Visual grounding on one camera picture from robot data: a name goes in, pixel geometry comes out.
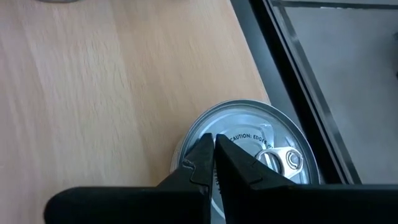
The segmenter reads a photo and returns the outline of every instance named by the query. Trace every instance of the can lid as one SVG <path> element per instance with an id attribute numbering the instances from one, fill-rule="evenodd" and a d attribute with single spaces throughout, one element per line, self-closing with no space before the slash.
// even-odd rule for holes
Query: can lid
<path id="1" fill-rule="evenodd" d="M 319 183 L 310 145 L 296 125 L 276 108 L 252 100 L 222 102 L 203 113 L 182 143 L 182 157 L 205 133 L 225 134 L 253 157 L 298 184 Z M 224 217 L 217 173 L 212 204 Z"/>

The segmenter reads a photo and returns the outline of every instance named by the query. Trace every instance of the can rim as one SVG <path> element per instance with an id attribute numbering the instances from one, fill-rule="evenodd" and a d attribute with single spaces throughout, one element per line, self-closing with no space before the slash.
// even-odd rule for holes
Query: can rim
<path id="1" fill-rule="evenodd" d="M 206 120 L 208 117 L 210 117 L 215 111 L 218 111 L 220 109 L 223 109 L 224 107 L 231 106 L 231 105 L 243 105 L 243 106 L 251 106 L 254 108 L 257 108 L 261 111 L 264 111 L 265 113 L 271 114 L 275 119 L 280 121 L 285 128 L 288 129 L 288 131 L 296 138 L 297 142 L 299 143 L 301 147 L 301 151 L 304 154 L 304 158 L 309 158 L 306 159 L 307 164 L 308 164 L 308 175 L 310 179 L 311 184 L 320 184 L 320 172 L 318 170 L 318 165 L 315 160 L 315 156 L 312 152 L 311 146 L 309 145 L 308 141 L 305 139 L 305 136 L 303 132 L 297 127 L 297 125 L 289 118 L 287 117 L 283 112 L 278 110 L 277 108 L 268 105 L 264 102 L 258 101 L 258 100 L 249 100 L 249 99 L 240 99 L 240 100 L 227 100 L 227 101 L 222 101 L 221 103 L 218 103 L 217 105 L 212 106 L 211 108 L 207 109 L 205 112 L 203 112 L 196 120 L 195 122 L 190 126 L 190 129 L 187 131 L 186 135 L 183 138 L 182 144 L 181 144 L 181 154 L 180 158 L 178 159 L 178 163 L 180 164 L 182 162 L 183 157 L 187 153 L 187 144 L 188 140 L 190 140 L 188 137 L 192 133 L 194 133 L 198 127 L 199 124 L 201 124 L 204 120 Z"/>

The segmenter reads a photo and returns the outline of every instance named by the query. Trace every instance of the pull tab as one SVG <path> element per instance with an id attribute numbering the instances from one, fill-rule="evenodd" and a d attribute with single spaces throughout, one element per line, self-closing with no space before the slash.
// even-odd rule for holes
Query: pull tab
<path id="1" fill-rule="evenodd" d="M 265 149 L 256 159 L 288 179 L 301 172 L 304 162 L 303 155 L 292 147 Z"/>

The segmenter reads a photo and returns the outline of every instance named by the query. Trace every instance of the tin can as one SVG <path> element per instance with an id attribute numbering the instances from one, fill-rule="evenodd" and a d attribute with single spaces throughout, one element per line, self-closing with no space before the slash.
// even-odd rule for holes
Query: tin can
<path id="1" fill-rule="evenodd" d="M 317 163 L 304 135 L 285 114 L 271 105 L 254 100 L 231 100 L 204 112 L 178 143 L 171 172 L 205 133 L 213 134 L 214 138 L 217 134 L 225 134 L 250 155 L 295 183 L 319 184 Z M 211 222 L 224 223 L 215 171 L 213 178 Z"/>

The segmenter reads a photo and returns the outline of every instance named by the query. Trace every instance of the wooden countertop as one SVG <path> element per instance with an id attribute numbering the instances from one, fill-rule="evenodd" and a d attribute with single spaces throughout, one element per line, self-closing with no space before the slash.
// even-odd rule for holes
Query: wooden countertop
<path id="1" fill-rule="evenodd" d="M 268 101 L 228 0 L 0 1 L 0 223 L 77 185 L 155 185 L 224 100 Z"/>

